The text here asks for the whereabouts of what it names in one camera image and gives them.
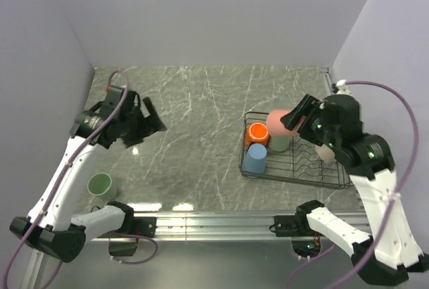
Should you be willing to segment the salmon plastic cup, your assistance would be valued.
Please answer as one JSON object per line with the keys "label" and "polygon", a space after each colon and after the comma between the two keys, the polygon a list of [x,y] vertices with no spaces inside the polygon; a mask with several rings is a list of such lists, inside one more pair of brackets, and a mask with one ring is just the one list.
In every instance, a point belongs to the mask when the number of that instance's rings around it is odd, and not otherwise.
{"label": "salmon plastic cup", "polygon": [[275,109],[267,116],[265,125],[271,137],[295,137],[298,136],[296,130],[288,130],[280,119],[290,111],[286,109]]}

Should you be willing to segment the pale green plastic cup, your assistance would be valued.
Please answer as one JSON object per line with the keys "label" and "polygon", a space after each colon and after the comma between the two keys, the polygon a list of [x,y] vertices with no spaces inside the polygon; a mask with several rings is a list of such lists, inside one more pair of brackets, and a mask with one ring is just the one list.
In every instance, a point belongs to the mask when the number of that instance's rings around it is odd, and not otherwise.
{"label": "pale green plastic cup", "polygon": [[289,136],[275,136],[271,135],[268,141],[268,148],[274,152],[284,152],[286,151],[291,142],[291,137]]}

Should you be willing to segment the orange mug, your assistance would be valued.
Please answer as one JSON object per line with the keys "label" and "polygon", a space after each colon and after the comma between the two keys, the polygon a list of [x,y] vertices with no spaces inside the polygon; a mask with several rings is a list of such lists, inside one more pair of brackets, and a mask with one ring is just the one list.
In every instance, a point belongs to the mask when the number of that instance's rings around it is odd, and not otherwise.
{"label": "orange mug", "polygon": [[248,148],[253,143],[258,143],[266,146],[269,141],[269,133],[267,127],[262,122],[255,122],[249,125],[245,130],[245,148]]}

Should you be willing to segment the beige plastic cup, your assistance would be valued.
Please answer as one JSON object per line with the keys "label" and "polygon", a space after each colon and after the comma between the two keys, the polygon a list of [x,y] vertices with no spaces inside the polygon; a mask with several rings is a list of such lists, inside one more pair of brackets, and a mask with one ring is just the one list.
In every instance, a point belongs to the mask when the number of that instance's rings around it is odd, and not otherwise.
{"label": "beige plastic cup", "polygon": [[319,158],[326,164],[331,164],[335,160],[334,152],[326,145],[314,146]]}

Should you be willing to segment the blue plastic cup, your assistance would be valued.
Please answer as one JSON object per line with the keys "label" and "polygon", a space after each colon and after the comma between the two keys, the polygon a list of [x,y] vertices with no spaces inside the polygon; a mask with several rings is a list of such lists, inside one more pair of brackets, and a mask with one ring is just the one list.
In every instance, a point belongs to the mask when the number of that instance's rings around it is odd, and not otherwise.
{"label": "blue plastic cup", "polygon": [[260,143],[249,146],[241,165],[241,172],[249,178],[259,178],[265,172],[267,149]]}

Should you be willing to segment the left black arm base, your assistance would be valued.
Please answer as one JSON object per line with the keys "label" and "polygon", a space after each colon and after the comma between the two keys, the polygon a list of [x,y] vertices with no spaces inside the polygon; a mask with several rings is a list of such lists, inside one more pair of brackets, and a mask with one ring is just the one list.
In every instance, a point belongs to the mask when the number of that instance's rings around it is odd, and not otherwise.
{"label": "left black arm base", "polygon": [[144,264],[153,259],[158,252],[158,243],[154,240],[156,218],[145,217],[136,218],[132,207],[117,201],[107,203],[103,208],[87,215],[82,215],[82,226],[84,227],[85,244],[93,239],[109,236],[109,239],[136,239],[135,251],[138,246],[138,239],[145,239],[151,242],[155,249],[154,252],[147,258],[137,261],[125,261],[120,259],[126,254],[111,254],[111,260],[115,260],[119,264],[139,265]]}

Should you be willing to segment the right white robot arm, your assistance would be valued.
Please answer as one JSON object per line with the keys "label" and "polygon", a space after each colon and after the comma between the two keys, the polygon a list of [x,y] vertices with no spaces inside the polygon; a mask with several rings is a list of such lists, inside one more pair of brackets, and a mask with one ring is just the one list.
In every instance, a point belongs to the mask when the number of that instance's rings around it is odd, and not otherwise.
{"label": "right white robot arm", "polygon": [[411,272],[428,270],[428,254],[416,243],[400,200],[395,162],[379,135],[365,133],[359,102],[350,95],[318,100],[305,95],[281,117],[288,130],[316,146],[333,151],[363,202],[370,232],[362,232],[312,200],[296,209],[299,233],[316,232],[331,240],[350,258],[367,284],[397,286]]}

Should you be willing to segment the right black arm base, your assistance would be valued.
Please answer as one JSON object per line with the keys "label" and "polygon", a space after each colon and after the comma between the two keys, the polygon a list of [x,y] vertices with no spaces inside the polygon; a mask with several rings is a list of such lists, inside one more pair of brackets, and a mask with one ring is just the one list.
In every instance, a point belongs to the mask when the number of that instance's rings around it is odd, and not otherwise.
{"label": "right black arm base", "polygon": [[288,237],[291,240],[292,253],[298,259],[311,259],[321,252],[320,234],[309,229],[295,215],[276,215],[269,231],[276,237]]}

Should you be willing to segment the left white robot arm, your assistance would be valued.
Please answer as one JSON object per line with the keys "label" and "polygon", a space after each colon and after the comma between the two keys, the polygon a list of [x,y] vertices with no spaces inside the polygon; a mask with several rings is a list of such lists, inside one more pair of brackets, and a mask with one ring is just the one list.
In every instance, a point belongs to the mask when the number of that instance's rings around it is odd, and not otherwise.
{"label": "left white robot arm", "polygon": [[10,231],[29,247],[64,263],[73,261],[96,237],[134,234],[134,210],[114,199],[93,213],[74,217],[73,212],[94,166],[113,143],[120,139],[130,148],[165,130],[150,98],[109,86],[103,101],[76,116],[47,189],[26,216],[12,220]]}

